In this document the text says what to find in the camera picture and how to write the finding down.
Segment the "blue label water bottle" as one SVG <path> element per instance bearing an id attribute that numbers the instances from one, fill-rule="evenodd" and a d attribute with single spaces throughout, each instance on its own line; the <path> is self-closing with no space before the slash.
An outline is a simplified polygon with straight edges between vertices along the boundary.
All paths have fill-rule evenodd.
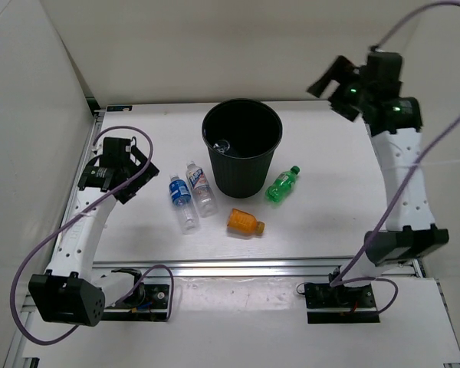
<path id="1" fill-rule="evenodd" d="M 177 174 L 170 176 L 169 194 L 182 232 L 194 232 L 199 227 L 199 217 L 186 182 Z"/>

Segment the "clear unlabelled plastic bottle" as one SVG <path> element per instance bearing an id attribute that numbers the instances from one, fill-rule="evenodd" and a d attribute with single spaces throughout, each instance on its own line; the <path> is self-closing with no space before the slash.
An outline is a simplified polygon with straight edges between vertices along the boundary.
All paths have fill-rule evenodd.
<path id="1" fill-rule="evenodd" d="M 229 155 L 231 153 L 231 144 L 227 140 L 218 140 L 216 141 L 212 148 L 223 155 Z"/>

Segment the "green soda bottle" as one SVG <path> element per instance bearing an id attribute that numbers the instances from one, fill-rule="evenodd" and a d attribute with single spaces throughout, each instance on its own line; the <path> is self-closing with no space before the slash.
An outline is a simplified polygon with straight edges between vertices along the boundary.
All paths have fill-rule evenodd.
<path id="1" fill-rule="evenodd" d="M 300 171 L 298 166 L 283 171 L 266 190 L 266 199 L 276 204 L 281 203 L 294 188 Z"/>

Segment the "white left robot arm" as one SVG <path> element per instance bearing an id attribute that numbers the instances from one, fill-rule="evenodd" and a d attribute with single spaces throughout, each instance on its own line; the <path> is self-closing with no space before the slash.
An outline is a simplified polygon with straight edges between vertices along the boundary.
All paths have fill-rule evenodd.
<path id="1" fill-rule="evenodd" d="M 134 198 L 158 173 L 135 139 L 104 138 L 101 154 L 87 163 L 77 184 L 73 214 L 79 220 L 61 236 L 45 272 L 28 283 L 44 321 L 94 327 L 107 307 L 143 303 L 140 271 L 119 268 L 94 279 L 92 267 L 114 206 Z"/>

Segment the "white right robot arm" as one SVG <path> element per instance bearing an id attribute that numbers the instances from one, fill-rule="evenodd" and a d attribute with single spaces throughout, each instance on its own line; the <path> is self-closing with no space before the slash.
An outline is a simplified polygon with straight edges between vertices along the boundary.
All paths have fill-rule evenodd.
<path id="1" fill-rule="evenodd" d="M 328 97 L 330 108 L 349 121 L 365 123 L 386 191 L 387 207 L 375 228 L 365 234 L 353 260 L 330 279 L 329 297 L 345 307 L 357 296 L 356 287 L 369 284 L 392 266 L 428 255 L 449 242 L 449 232 L 435 223 L 426 194 L 422 115 L 419 101 L 400 94 L 403 58 L 373 51 L 356 66 L 343 55 L 307 89 L 320 97 L 337 82 Z"/>

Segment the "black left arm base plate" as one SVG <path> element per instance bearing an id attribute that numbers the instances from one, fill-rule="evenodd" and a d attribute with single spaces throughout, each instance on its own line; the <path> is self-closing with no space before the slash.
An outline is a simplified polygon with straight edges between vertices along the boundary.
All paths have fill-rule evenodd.
<path id="1" fill-rule="evenodd" d="M 164 322 L 167 321 L 171 287 L 168 284 L 144 284 L 144 298 L 135 304 L 130 298 L 108 307 L 102 321 Z"/>

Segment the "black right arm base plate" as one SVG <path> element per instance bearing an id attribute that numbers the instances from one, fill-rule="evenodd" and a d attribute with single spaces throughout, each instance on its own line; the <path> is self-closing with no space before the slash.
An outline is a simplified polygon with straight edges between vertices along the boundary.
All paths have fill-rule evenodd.
<path id="1" fill-rule="evenodd" d="M 377 324 L 380 322 L 370 285 L 332 288 L 305 283 L 303 295 L 308 324 Z"/>

